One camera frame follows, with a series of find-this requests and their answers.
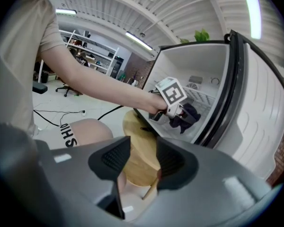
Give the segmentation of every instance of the black cloth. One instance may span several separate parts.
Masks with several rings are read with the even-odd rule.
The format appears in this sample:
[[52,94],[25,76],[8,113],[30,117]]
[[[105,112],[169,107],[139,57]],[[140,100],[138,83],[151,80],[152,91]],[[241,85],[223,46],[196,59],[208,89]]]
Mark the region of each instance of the black cloth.
[[182,120],[178,116],[174,117],[173,119],[170,119],[169,125],[172,128],[176,128],[176,127],[180,126],[180,128],[181,128],[180,134],[183,134],[185,132],[185,130],[187,130],[188,128],[193,126],[194,123],[198,122],[199,119],[201,118],[201,115],[198,114],[197,110],[191,104],[188,104],[188,103],[184,104],[183,107],[186,111],[189,112],[189,114],[195,119],[195,121],[192,122],[192,123],[188,123],[188,122]]
[[89,67],[87,60],[83,56],[76,56],[76,60],[83,66]]

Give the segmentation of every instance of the human arm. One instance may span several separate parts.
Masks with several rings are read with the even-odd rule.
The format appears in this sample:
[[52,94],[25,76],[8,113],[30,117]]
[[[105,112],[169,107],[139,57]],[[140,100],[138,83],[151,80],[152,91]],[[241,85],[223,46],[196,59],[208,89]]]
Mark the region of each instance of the human arm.
[[142,109],[152,114],[167,108],[159,95],[148,93],[80,65],[64,45],[41,52],[41,58],[70,87],[88,96]]

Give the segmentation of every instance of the ceiling light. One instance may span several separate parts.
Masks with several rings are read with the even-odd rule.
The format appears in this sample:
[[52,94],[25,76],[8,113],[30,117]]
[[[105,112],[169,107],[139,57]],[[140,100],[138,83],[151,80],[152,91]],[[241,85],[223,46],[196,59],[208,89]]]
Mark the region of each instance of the ceiling light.
[[139,44],[143,45],[146,49],[148,49],[150,51],[152,50],[152,48],[149,45],[144,43],[141,39],[139,39],[138,37],[134,36],[133,34],[131,34],[129,32],[126,32],[125,35],[127,35],[128,37],[130,37],[134,41],[138,42]]
[[56,13],[77,14],[75,10],[71,10],[71,9],[56,9]]
[[251,38],[261,38],[261,12],[259,0],[246,0],[250,19]]

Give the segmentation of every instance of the white shorts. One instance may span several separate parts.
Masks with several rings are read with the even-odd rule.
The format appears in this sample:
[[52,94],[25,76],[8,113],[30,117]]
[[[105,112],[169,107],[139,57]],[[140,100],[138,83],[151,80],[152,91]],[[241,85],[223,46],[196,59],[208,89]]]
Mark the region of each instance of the white shorts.
[[49,149],[79,146],[79,142],[68,123],[52,130],[41,130],[33,136],[33,139],[45,141]]

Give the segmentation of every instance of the open refrigerator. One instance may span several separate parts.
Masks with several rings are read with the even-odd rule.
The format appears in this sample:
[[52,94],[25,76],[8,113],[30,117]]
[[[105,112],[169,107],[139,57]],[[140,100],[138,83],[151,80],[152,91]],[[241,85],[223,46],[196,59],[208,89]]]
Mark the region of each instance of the open refrigerator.
[[183,134],[137,110],[155,134],[220,150],[267,179],[284,133],[284,81],[250,40],[231,31],[224,41],[166,46],[143,87],[151,91],[166,77],[177,78],[201,118]]

